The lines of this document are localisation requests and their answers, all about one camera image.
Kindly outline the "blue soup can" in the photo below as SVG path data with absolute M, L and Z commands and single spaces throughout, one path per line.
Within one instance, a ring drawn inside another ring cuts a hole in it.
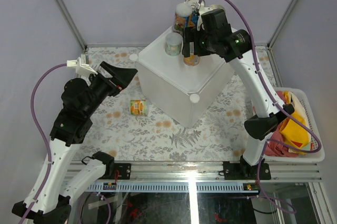
M 222 6 L 222 5 L 210 5 L 209 8 L 210 9 L 222 9 L 222 10 L 225 11 L 224 6 Z
M 197 23 L 198 23 L 198 20 L 199 20 L 199 9 L 200 9 L 201 6 L 205 5 L 205 1 L 202 0 L 200 2 L 200 0 L 185 0 L 185 2 L 192 9 L 190 20 L 189 20 L 189 23 L 188 23 L 187 26 L 188 27 L 195 27 L 195 26 L 197 26 Z

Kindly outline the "white lid yellow jar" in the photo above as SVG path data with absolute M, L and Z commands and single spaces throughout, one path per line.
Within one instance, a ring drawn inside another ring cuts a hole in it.
M 191 53 L 189 57 L 184 57 L 183 61 L 188 66 L 197 66 L 200 62 L 200 57 Z

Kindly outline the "clear lid green jar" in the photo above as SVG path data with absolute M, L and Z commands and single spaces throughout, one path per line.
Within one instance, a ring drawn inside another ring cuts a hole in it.
M 183 38 L 179 33 L 171 32 L 165 37 L 165 52 L 170 56 L 181 53 Z

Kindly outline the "white lid orange can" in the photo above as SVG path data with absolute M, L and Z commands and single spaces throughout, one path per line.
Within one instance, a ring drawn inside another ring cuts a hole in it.
M 183 35 L 184 29 L 188 26 L 192 15 L 191 6 L 184 2 L 176 6 L 174 24 L 172 31 Z

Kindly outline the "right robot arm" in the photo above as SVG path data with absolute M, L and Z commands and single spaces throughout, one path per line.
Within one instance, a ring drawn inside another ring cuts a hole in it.
M 246 30 L 232 31 L 223 9 L 201 11 L 198 25 L 184 29 L 183 56 L 189 57 L 191 50 L 199 57 L 216 54 L 224 59 L 251 97 L 255 115 L 244 122 L 249 139 L 240 173 L 252 179 L 259 172 L 257 164 L 263 157 L 267 138 L 286 119 L 287 113 L 294 112 L 294 107 L 285 104 L 268 81 L 256 55 L 252 35 Z

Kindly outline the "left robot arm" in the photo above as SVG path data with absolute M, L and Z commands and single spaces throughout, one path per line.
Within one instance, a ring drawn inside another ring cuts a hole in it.
M 63 107 L 58 114 L 48 140 L 42 132 L 47 156 L 40 174 L 25 200 L 13 205 L 12 213 L 20 223 L 31 219 L 34 223 L 65 223 L 75 201 L 98 179 L 117 179 L 119 169 L 114 157 L 98 151 L 66 186 L 63 181 L 75 153 L 80 149 L 93 122 L 91 116 L 107 97 L 120 94 L 134 79 L 137 69 L 112 66 L 106 62 L 101 68 L 110 74 L 105 77 L 80 60 L 67 61 L 80 78 L 69 80 L 61 95 Z

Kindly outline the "white cube counter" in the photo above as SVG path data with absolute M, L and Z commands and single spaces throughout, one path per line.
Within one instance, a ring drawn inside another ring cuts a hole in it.
M 186 128 L 192 128 L 224 90 L 234 70 L 218 55 L 188 66 L 165 52 L 168 28 L 138 54 L 135 67 L 145 98 Z

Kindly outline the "pink cloth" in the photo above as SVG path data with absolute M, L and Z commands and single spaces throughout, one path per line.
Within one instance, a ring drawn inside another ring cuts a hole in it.
M 286 104 L 282 91 L 277 91 L 277 94 Z M 272 139 L 288 144 L 289 143 L 288 138 L 297 135 L 297 133 L 295 133 L 295 130 L 299 130 L 301 127 L 298 126 L 293 121 L 291 121 L 290 125 L 288 125 L 289 120 L 290 120 L 289 118 L 286 118 L 283 122 L 281 122 L 277 126 L 276 130 L 273 132 L 271 136 Z M 288 157 L 288 158 L 297 158 L 299 156 L 298 153 L 294 152 L 293 150 L 289 150 L 288 147 L 273 141 L 270 141 L 267 144 L 265 154 L 272 157 Z

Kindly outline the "yellow cloth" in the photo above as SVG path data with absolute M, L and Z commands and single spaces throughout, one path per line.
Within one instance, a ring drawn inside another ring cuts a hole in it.
M 308 127 L 308 117 L 299 99 L 290 91 L 283 91 L 282 94 L 285 104 L 291 104 L 294 107 L 294 112 L 291 115 L 304 126 Z M 280 133 L 286 144 L 301 150 L 311 150 L 311 135 L 293 120 L 286 118 L 281 125 Z

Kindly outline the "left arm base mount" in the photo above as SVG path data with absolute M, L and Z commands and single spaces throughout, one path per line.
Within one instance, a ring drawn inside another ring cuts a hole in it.
M 129 180 L 131 177 L 130 163 L 114 163 L 106 166 L 104 174 L 100 179 Z

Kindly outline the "aluminium front rail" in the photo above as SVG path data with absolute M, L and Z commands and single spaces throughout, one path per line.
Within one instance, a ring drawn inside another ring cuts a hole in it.
M 167 161 L 120 161 L 130 163 L 131 181 L 185 181 L 195 177 L 197 181 L 222 181 L 218 174 L 223 170 L 223 162 L 167 162 Z M 268 163 L 271 180 L 267 182 L 321 182 L 322 176 L 314 163 Z

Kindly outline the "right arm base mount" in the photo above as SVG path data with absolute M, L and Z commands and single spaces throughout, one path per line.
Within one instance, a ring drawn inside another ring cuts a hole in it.
M 260 171 L 257 172 L 258 165 L 250 166 L 241 156 L 239 162 L 223 162 L 223 170 L 218 174 L 225 180 L 257 180 L 259 174 L 260 180 L 271 180 L 270 167 L 262 159 Z

